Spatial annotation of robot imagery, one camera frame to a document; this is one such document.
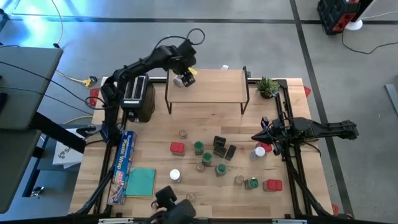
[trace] white bottle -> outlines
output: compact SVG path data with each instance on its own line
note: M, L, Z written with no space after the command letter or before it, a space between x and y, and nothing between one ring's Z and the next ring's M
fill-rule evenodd
M174 169L170 171L170 179L172 179L173 182L179 183L181 182L181 173L178 169Z
M265 155L266 155L266 150L263 147L259 146L255 148L252 152L250 152L250 159L252 161L255 161Z

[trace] succulent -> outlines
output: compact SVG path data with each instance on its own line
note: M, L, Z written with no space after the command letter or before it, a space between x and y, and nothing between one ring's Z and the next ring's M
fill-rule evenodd
M274 97L278 94L279 84L271 78L262 77L257 82L257 90L268 97Z

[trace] gray floor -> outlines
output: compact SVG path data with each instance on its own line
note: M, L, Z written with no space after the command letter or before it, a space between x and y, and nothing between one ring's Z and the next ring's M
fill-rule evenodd
M16 8L15 1L10 2L6 12L57 15L51 1L21 0ZM167 3L161 0L55 0L55 3L63 16L293 19L289 0L170 0ZM317 0L296 0L296 3L301 19L318 19ZM388 11L398 11L398 1L378 0L367 16ZM8 21L0 32L0 42L52 47L59 38L61 24L37 17L25 18L25 21ZM374 19L398 20L398 14ZM294 24L64 22L63 26L60 45L65 53L58 69L73 77L107 76L121 65L146 56L160 38L185 35L189 29L200 27L206 32L206 40L196 47L196 68L246 65L253 77L299 77L311 88ZM357 140L335 139L354 214L357 219L398 223L398 174L395 172L398 119L383 87L385 83L398 84L398 45L384 47L372 55L360 55L344 48L340 35L326 36L318 25L303 25L303 31L328 120L350 119L358 124L360 136ZM397 25L364 26L357 32L345 34L349 46L364 51L397 39ZM150 75L161 77L165 73L156 70ZM79 96L88 95L87 89L63 77L55 75L53 79ZM50 85L47 94L92 112L57 86ZM313 119L319 120L312 94L308 102ZM56 113L60 108L63 113ZM39 111L59 123L84 115L48 98ZM340 205L324 142L320 143L320 149L332 202ZM0 220L66 214L75 179L76 176L63 173L41 174L40 184L51 186L53 190L40 199L22 199L18 190L11 209L0 215ZM17 212L25 206L33 207L33 212Z

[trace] blue box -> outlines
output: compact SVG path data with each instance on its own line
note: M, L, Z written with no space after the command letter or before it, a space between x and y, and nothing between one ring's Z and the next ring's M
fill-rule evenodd
M109 192L108 204L124 205L127 182L132 161L134 146L136 145L137 134L134 131L123 132L120 140L111 190Z

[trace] teal cloth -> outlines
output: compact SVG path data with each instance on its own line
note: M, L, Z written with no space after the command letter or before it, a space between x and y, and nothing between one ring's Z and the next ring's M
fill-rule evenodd
M127 182L127 197L151 197L154 191L155 170L133 167Z

